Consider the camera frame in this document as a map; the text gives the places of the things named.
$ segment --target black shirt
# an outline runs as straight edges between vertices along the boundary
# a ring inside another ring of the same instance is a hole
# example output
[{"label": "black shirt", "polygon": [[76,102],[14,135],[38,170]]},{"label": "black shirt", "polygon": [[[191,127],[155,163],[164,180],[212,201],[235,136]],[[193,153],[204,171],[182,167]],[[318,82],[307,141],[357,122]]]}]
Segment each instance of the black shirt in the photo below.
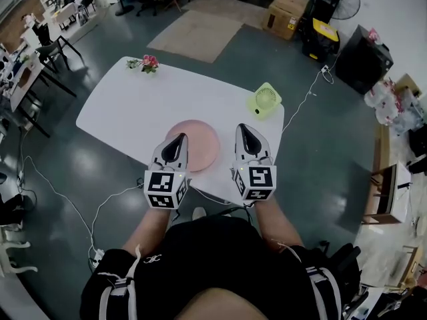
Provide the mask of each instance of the black shirt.
[{"label": "black shirt", "polygon": [[[306,273],[313,265],[310,251],[292,248],[302,264],[289,250],[271,251],[255,228],[235,217],[210,216],[175,225],[135,270],[138,318],[173,319],[195,295],[216,287],[243,297],[268,319],[318,319]],[[83,320],[98,319],[101,294],[115,281],[98,273],[125,277],[134,261],[124,250],[105,253],[81,296]],[[120,318],[127,319],[127,313]]]}]

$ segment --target white marker cube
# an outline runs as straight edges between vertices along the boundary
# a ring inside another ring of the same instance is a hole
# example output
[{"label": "white marker cube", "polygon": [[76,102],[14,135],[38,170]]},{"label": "white marker cube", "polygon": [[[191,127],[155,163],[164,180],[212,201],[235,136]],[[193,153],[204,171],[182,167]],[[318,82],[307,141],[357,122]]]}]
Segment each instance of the white marker cube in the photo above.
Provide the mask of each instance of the white marker cube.
[{"label": "white marker cube", "polygon": [[177,209],[187,191],[185,172],[145,171],[144,194],[154,209]]},{"label": "white marker cube", "polygon": [[243,201],[268,200],[276,190],[276,166],[233,164],[233,180]]}]

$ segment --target small fan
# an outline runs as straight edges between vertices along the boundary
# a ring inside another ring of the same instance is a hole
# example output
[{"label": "small fan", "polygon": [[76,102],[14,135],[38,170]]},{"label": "small fan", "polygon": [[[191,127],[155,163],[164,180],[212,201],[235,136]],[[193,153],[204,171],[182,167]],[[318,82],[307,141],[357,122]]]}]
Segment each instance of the small fan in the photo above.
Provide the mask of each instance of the small fan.
[{"label": "small fan", "polygon": [[279,93],[269,83],[264,83],[248,98],[246,105],[260,120],[273,113],[273,110],[282,102]]}]

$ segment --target black speaker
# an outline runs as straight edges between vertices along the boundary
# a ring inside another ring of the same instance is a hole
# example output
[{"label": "black speaker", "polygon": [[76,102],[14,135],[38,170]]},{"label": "black speaker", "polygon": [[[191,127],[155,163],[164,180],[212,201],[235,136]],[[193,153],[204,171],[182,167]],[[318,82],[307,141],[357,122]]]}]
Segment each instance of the black speaker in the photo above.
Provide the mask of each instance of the black speaker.
[{"label": "black speaker", "polygon": [[387,46],[375,44],[368,38],[368,31],[359,25],[336,61],[336,77],[365,94],[392,66]]}]

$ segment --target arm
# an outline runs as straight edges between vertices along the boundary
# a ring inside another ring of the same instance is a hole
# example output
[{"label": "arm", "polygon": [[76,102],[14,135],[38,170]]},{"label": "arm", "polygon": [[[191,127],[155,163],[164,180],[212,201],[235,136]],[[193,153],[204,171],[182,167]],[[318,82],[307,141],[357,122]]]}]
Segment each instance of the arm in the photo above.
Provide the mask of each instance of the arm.
[{"label": "arm", "polygon": [[139,244],[142,256],[151,253],[165,237],[170,213],[170,210],[148,209],[122,249],[135,256],[135,248]]},{"label": "arm", "polygon": [[300,235],[280,209],[275,197],[267,201],[257,201],[255,210],[262,238],[270,249],[274,251],[283,249],[277,242],[289,247],[304,246]]}]

